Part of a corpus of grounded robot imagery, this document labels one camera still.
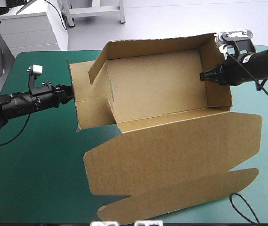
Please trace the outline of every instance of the white drawer cabinet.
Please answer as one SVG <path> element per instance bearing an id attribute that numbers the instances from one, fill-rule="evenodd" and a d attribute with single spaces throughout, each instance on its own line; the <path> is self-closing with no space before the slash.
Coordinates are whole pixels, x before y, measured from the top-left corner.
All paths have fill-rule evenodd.
<path id="1" fill-rule="evenodd" d="M 50 2 L 59 9 L 56 0 Z M 5 5 L 5 0 L 0 0 L 0 6 Z M 20 8 L 0 16 L 0 34 L 14 57 L 28 51 L 68 50 L 68 32 L 51 5 L 37 0 L 16 15 Z"/>

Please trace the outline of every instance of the cardboard box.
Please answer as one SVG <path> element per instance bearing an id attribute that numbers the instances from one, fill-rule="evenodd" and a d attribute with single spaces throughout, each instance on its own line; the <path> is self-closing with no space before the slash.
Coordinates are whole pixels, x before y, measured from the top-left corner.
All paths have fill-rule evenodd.
<path id="1" fill-rule="evenodd" d="M 98 210 L 133 223 L 247 187 L 257 169 L 230 171 L 260 148 L 259 115 L 232 113 L 229 86 L 199 73 L 224 61 L 214 34 L 111 41 L 96 61 L 70 65 L 79 129 L 121 135 L 83 159 L 95 195 L 130 195 Z"/>

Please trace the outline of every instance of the drawer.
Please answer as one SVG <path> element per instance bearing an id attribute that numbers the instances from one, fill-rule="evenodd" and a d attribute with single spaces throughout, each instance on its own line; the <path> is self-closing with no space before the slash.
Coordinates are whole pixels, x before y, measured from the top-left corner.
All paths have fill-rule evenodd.
<path id="1" fill-rule="evenodd" d="M 0 34 L 51 30 L 47 16 L 31 16 L 0 20 Z"/>
<path id="2" fill-rule="evenodd" d="M 57 43 L 52 30 L 2 35 L 9 48 Z"/>
<path id="3" fill-rule="evenodd" d="M 27 47 L 18 47 L 10 48 L 12 55 L 16 58 L 19 53 L 22 52 L 33 52 L 33 51 L 59 51 L 59 45 L 49 44 L 49 45 L 40 45 L 40 46 L 27 46 Z"/>

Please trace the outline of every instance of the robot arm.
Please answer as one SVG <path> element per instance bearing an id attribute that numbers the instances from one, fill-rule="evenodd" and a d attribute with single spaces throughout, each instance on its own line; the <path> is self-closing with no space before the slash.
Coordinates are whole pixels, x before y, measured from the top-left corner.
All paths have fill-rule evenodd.
<path id="1" fill-rule="evenodd" d="M 72 86 L 53 86 L 50 81 L 40 87 L 35 86 L 35 81 L 42 73 L 42 66 L 29 67 L 28 92 L 0 95 L 0 129 L 9 119 L 48 108 L 57 108 L 59 104 L 66 104 L 74 98 Z"/>
<path id="2" fill-rule="evenodd" d="M 226 49 L 229 47 L 234 48 L 235 53 L 231 54 L 231 56 L 244 66 L 257 82 L 263 80 L 261 86 L 256 85 L 256 89 L 261 90 L 261 87 L 268 79 L 268 49 L 256 53 L 251 41 L 252 37 L 252 32 L 248 30 L 223 32 L 217 36 L 216 42 L 223 53 L 226 53 Z M 220 85 L 231 86 L 253 81 L 250 75 L 232 57 L 228 56 L 223 63 L 212 70 L 201 73 L 201 81 L 213 81 L 218 82 Z"/>

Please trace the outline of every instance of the green tabletop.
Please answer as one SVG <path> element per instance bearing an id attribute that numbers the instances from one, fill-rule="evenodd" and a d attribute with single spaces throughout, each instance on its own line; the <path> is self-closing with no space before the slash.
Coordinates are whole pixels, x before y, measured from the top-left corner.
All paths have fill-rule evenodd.
<path id="1" fill-rule="evenodd" d="M 28 91 L 32 65 L 42 65 L 44 81 L 71 84 L 71 63 L 94 60 L 99 51 L 26 52 L 16 58 L 2 94 Z M 261 151 L 236 169 L 257 167 L 260 175 L 241 194 L 268 222 L 268 98 L 252 82 L 232 87 L 232 111 L 261 114 L 264 119 Z M 11 139 L 26 116 L 12 119 L 0 132 L 0 143 Z M 120 134 L 117 126 L 77 130 L 74 101 L 58 109 L 34 113 L 22 135 L 0 147 L 0 219 L 5 223 L 87 223 L 98 220 L 99 207 L 120 196 L 96 196 L 89 191 L 82 157 L 85 152 Z M 239 203 L 242 211 L 247 211 Z M 227 198 L 157 217 L 168 223 L 245 222 Z"/>

